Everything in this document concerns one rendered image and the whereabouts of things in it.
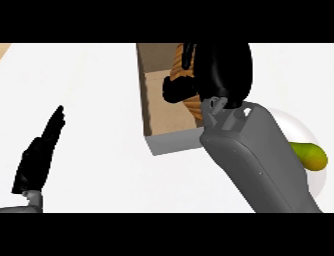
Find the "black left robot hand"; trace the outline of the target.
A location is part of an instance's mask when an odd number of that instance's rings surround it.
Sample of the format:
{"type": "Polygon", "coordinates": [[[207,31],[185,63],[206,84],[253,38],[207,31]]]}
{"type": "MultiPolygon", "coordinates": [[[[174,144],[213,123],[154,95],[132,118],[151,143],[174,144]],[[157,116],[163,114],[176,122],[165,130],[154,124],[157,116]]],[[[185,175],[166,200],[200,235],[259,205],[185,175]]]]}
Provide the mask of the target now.
{"type": "Polygon", "coordinates": [[[23,153],[17,169],[13,193],[44,189],[52,164],[54,150],[66,125],[64,107],[58,106],[41,137],[36,137],[23,153]]]}

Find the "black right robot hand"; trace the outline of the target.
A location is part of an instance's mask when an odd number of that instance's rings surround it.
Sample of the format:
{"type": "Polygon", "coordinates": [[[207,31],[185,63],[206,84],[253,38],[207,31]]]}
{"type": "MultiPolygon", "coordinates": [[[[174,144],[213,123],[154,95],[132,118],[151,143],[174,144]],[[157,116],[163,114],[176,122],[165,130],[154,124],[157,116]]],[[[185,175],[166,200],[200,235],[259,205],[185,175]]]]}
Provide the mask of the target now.
{"type": "Polygon", "coordinates": [[[243,105],[253,84],[253,57],[247,43],[185,43],[182,69],[193,70],[194,76],[165,78],[163,97],[169,103],[200,95],[202,101],[225,97],[227,109],[243,105]]]}

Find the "open cardboard box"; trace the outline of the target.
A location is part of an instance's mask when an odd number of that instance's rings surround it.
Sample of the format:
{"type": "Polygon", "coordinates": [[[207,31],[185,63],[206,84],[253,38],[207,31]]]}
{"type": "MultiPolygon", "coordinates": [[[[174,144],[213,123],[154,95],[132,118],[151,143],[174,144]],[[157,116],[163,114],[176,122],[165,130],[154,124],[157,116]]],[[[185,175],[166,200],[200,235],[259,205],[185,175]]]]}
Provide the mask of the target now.
{"type": "Polygon", "coordinates": [[[137,44],[144,136],[154,156],[202,147],[200,97],[179,103],[163,98],[165,78],[193,76],[182,69],[182,49],[181,43],[137,44]]]}

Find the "white round plate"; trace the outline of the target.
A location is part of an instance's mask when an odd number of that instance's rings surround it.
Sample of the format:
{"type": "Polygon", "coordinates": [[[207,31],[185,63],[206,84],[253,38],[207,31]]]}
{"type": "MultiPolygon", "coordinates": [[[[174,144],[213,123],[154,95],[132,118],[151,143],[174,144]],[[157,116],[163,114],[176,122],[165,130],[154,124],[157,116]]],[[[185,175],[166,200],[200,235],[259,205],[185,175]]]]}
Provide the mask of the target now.
{"type": "MultiPolygon", "coordinates": [[[[283,133],[290,142],[314,143],[315,145],[320,144],[311,129],[293,115],[274,108],[269,108],[269,112],[274,115],[283,133]]],[[[306,173],[309,191],[312,196],[318,197],[327,182],[327,169],[320,171],[306,170],[306,173]]]]}

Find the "green yellow pear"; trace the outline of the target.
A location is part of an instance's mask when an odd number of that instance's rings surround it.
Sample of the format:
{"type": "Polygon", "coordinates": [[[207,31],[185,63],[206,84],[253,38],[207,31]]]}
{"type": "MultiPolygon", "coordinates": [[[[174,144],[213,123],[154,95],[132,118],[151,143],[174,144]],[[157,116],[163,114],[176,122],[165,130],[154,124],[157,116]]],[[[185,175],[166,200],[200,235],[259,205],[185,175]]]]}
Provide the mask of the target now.
{"type": "Polygon", "coordinates": [[[309,171],[321,171],[329,165],[329,156],[324,149],[314,143],[290,143],[299,160],[309,171]]]}

